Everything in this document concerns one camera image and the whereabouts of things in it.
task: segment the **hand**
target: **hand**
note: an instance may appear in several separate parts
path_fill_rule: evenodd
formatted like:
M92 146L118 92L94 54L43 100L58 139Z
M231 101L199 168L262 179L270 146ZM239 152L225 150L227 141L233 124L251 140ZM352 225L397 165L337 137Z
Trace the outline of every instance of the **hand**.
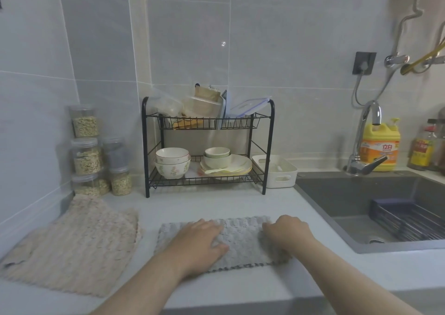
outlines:
M229 251L226 244L212 247L212 242L223 229L223 225L218 226L204 219L189 222L176 234L162 255L171 260L181 280L204 273Z
M309 225L297 217L282 215L274 224L264 222L263 230L276 246L294 256L299 250L304 251L307 244L315 242Z

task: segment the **yellow hose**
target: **yellow hose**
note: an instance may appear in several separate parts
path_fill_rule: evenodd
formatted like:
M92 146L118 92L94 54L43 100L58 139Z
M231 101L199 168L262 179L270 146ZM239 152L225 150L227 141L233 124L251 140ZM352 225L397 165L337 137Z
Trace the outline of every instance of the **yellow hose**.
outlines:
M437 46L437 48L435 48L433 51L431 51L430 53L427 53L424 57L418 59L417 61L415 61L414 63L411 64L405 64L401 69L400 69L400 73L405 76L406 74L408 74L410 71L412 71L417 65L419 65L422 62L425 62L425 60L427 60L428 58L436 55L439 51L441 51L443 48L445 48L445 39Z

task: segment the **kitchen counter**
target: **kitchen counter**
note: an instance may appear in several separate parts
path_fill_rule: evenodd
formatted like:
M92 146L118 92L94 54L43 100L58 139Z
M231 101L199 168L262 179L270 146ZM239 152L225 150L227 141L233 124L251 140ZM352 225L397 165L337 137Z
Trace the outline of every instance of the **kitchen counter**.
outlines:
M445 182L444 177L431 173L428 176ZM195 221L201 217L217 219L256 215L268 215L275 220L282 214L289 214L307 221L319 241L384 288L414 304L444 302L445 250L356 254L294 188L268 189L265 196L251 183L159 188L151 192L149 199L142 195L141 188L128 196L108 194L104 197L117 210L136 208L140 213L141 225L146 230L115 290L152 256L162 223ZM271 310L266 307L270 304L278 305L278 308L273 308L277 312L280 302L314 298L323 300L321 297L322 293L309 273L293 259L279 267L204 274L181 284L169 299L166 309L223 305L242 307L246 303L265 302L259 308L262 310L259 313ZM103 301L0 280L0 313L5 315L85 314ZM321 311L331 313L326 310L328 306L325 302L321 307L312 310L313 314ZM285 312L289 305L280 309Z

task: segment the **white plastic basket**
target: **white plastic basket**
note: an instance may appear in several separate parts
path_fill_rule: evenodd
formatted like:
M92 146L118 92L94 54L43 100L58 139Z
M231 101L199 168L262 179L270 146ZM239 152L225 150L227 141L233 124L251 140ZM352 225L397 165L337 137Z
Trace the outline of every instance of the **white plastic basket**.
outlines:
M262 171L266 168L266 155L254 155L253 162ZM297 179L298 169L280 155L270 155L267 188L293 187Z

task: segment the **gray sink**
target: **gray sink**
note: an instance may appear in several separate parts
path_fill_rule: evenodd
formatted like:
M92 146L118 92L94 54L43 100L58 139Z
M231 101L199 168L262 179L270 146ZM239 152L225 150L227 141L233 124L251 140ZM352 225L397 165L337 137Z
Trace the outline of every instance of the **gray sink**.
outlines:
M372 199L402 198L414 199L417 205L445 220L445 185L436 181L410 171L375 172L365 177L305 172L299 173L294 188L357 253L445 248L445 237L398 240L396 234L369 217Z

